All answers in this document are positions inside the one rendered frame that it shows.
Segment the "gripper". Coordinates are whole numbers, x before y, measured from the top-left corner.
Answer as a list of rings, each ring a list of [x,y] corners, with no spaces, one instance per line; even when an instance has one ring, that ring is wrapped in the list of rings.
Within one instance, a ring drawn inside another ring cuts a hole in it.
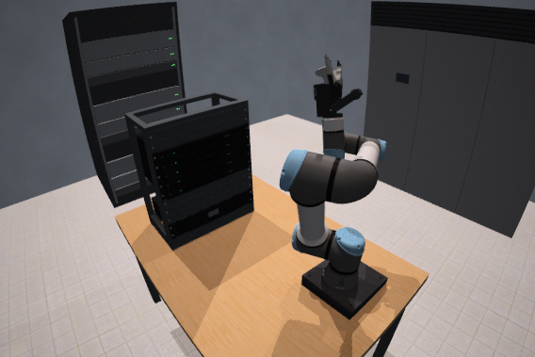
[[[343,113],[336,114],[337,111],[331,111],[331,105],[339,101],[342,97],[342,65],[340,61],[337,60],[337,70],[332,72],[332,64],[330,59],[327,57],[327,55],[324,55],[324,57],[326,66],[316,70],[316,75],[322,77],[326,83],[314,85],[316,114],[318,117],[322,118],[343,117]],[[337,81],[337,83],[335,81]],[[318,88],[320,88],[320,93]],[[328,100],[330,98],[332,98],[332,100]]]

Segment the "black server rack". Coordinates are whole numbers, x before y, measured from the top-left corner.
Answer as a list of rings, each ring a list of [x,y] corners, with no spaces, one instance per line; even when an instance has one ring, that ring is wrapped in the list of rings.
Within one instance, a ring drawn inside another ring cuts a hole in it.
[[[137,118],[208,98],[162,121]],[[211,91],[124,115],[150,222],[173,251],[254,211],[248,100]]]

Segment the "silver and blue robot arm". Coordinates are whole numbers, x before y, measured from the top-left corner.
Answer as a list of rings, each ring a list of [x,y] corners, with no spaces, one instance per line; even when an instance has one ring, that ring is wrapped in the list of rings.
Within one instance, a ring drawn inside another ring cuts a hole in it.
[[[354,203],[372,192],[387,143],[346,133],[342,117],[323,118],[322,132],[324,154],[291,151],[284,162],[280,189],[290,193],[298,208],[300,222],[292,235],[293,249],[329,260],[321,281],[332,292],[345,294],[359,283],[365,238],[350,227],[329,229],[325,202]],[[345,159],[345,152],[355,154],[355,159]]]

